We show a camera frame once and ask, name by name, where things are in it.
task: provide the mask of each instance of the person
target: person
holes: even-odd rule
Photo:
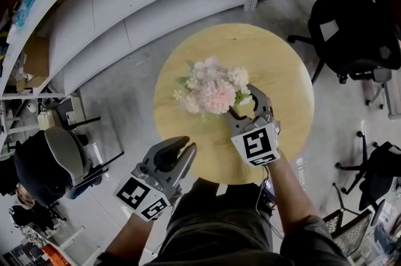
[[[218,184],[198,179],[178,203],[159,256],[146,265],[349,265],[284,155],[268,168],[284,231],[280,254],[272,253],[257,185],[229,185],[216,196]],[[132,214],[95,265],[138,265],[152,225]]]
[[[7,161],[7,171],[0,172],[7,176],[7,182],[1,187],[4,189],[2,194],[15,192],[25,209],[32,209],[36,201],[47,207],[63,196],[75,199],[89,186],[99,185],[102,181],[99,176],[82,187],[73,188],[70,174],[53,157],[43,130],[23,144],[17,142],[13,157]],[[94,171],[96,168],[91,167],[89,174]]]

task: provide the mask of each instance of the table top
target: table top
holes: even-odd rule
[[[173,98],[186,76],[187,60],[216,56],[225,67],[243,66],[249,82],[272,101],[281,121],[279,146],[293,159],[302,149],[313,121],[315,101],[308,71],[296,52],[277,35],[248,24],[221,24],[203,29],[181,43],[164,64],[155,90],[155,124],[162,139],[189,136],[198,147],[191,172],[211,182],[236,185],[263,179],[261,166],[245,163],[231,142],[223,116],[189,113]],[[240,106],[240,115],[254,118],[253,105]]]

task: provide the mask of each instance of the artificial flower bouquet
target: artificial flower bouquet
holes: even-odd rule
[[[251,99],[247,88],[249,75],[244,67],[223,67],[215,56],[204,62],[187,61],[189,73],[177,78],[182,89],[174,91],[174,98],[194,114],[221,115],[234,105],[246,105]]]

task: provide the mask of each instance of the chair wheel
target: chair wheel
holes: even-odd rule
[[[287,41],[288,41],[289,43],[295,43],[295,38],[294,38],[294,36],[293,36],[293,35],[288,36],[288,37],[287,37]]]

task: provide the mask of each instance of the concrete floor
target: concrete floor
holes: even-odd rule
[[[61,200],[61,210],[69,218],[68,226],[71,229],[81,225],[86,228],[84,236],[68,249],[77,262],[87,258],[96,246],[106,249],[127,221],[126,209],[112,193],[120,178],[160,141],[154,125],[154,89],[159,72],[174,48],[191,34],[221,23],[250,23],[283,39],[289,34],[309,36],[307,21],[315,1],[263,0],[253,11],[235,8],[205,18],[142,47],[81,87],[86,117],[102,116],[100,122],[88,126],[91,142],[96,143],[102,160],[110,159],[121,149],[125,155],[110,167],[108,177],[101,185],[90,188],[76,200]],[[293,48],[312,75],[318,62],[313,47],[295,43]],[[352,172],[339,173],[334,164],[338,161],[357,164],[361,160],[362,144],[355,136],[356,131],[365,127],[369,144],[387,140],[397,144],[401,121],[391,122],[386,108],[379,110],[377,106],[365,106],[365,99],[373,94],[373,84],[350,80],[341,85],[336,74],[327,67],[321,72],[314,91],[315,117],[311,133],[298,159],[291,165],[324,217],[339,207],[331,184],[349,186],[355,176]],[[195,176],[189,174],[182,182],[185,192],[194,180]],[[360,192],[356,188],[344,197],[345,205],[357,210],[359,198]],[[150,253],[162,243],[170,211],[171,208],[155,222],[143,262],[150,260]],[[281,230],[277,212],[273,216],[273,225]],[[274,250],[279,251],[280,241],[273,237]]]

